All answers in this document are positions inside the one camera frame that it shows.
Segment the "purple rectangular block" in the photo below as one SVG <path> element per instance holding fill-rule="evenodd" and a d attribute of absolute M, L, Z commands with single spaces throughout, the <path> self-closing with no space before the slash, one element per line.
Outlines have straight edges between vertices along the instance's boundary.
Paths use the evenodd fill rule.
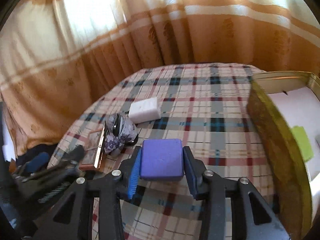
<path fill-rule="evenodd" d="M 147 181 L 179 181 L 184 176 L 183 147 L 180 139 L 143 141 L 140 178 Z"/>

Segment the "purple sequin hair clip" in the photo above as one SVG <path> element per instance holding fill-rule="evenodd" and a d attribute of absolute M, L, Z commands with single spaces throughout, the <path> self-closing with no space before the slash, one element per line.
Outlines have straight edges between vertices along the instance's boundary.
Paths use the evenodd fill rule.
<path fill-rule="evenodd" d="M 107 155 L 117 156 L 127 146 L 138 141 L 136 125 L 125 115 L 114 113 L 105 120 L 103 150 Z"/>

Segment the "white charger adapter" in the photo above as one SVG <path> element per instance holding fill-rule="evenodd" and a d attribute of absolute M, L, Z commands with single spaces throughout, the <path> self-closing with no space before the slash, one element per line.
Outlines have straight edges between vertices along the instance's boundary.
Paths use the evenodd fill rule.
<path fill-rule="evenodd" d="M 129 119 L 134 124 L 141 124 L 161 118 L 161 111 L 156 97 L 133 102 L 130 106 Z"/>

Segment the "green toy brick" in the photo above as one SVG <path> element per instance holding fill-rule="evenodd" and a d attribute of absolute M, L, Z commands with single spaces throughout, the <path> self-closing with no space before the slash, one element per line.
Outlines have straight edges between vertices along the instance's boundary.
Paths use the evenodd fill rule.
<path fill-rule="evenodd" d="M 302 126 L 291 128 L 292 135 L 299 147 L 303 161 L 306 163 L 313 158 L 314 153 L 308 135 Z"/>

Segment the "plaid tablecloth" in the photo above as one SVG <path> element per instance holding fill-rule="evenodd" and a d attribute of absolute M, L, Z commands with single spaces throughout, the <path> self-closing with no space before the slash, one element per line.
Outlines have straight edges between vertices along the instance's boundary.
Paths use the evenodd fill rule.
<path fill-rule="evenodd" d="M 157 98 L 161 118 L 138 125 L 138 140 L 180 139 L 194 157 L 222 177 L 247 177 L 269 205 L 274 185 L 267 158 L 247 114 L 250 81 L 259 69 L 244 64 L 181 64 L 143 69 L 125 78 L 82 111 L 49 162 L 84 144 L 107 115 L 127 113 L 132 103 Z M 131 202 L 121 203 L 126 239 L 197 239 L 202 207 L 185 179 L 140 181 Z"/>

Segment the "gold metal tin tray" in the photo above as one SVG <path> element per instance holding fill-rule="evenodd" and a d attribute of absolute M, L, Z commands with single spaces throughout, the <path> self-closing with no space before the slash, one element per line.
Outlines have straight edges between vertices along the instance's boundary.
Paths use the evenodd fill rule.
<path fill-rule="evenodd" d="M 247 111 L 263 143 L 279 197 L 279 218 L 292 239 L 319 217 L 319 77 L 311 72 L 254 74 Z M 304 127 L 314 156 L 304 162 L 291 128 Z"/>

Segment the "orange cream patterned curtain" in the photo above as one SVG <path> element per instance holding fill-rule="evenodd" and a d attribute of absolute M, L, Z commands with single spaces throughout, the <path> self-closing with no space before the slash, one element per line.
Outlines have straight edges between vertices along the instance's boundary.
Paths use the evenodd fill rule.
<path fill-rule="evenodd" d="M 303 0 L 20 0 L 1 29 L 15 154 L 143 68 L 203 62 L 318 74 L 319 22 Z"/>

